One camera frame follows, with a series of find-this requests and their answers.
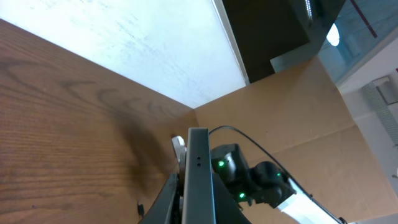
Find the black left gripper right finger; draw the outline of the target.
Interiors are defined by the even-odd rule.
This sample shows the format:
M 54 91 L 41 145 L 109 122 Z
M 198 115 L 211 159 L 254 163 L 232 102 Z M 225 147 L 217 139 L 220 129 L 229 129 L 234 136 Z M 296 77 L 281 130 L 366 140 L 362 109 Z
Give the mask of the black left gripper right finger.
M 213 190 L 217 224 L 251 224 L 216 173 L 213 173 Z

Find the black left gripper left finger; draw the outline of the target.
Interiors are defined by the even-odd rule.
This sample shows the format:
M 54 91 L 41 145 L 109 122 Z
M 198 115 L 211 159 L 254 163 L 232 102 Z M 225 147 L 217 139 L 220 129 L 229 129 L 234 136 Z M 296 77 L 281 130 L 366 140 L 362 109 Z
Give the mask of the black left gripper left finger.
M 150 209 L 138 224 L 180 223 L 178 174 L 169 176 Z

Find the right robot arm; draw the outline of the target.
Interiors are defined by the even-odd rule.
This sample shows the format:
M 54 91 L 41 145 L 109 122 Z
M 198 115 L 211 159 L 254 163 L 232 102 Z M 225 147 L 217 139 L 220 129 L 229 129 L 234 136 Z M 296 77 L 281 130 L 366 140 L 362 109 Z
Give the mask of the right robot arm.
M 220 145 L 210 155 L 214 172 L 236 203 L 268 204 L 297 223 L 346 223 L 273 162 L 263 161 L 249 167 L 238 144 Z

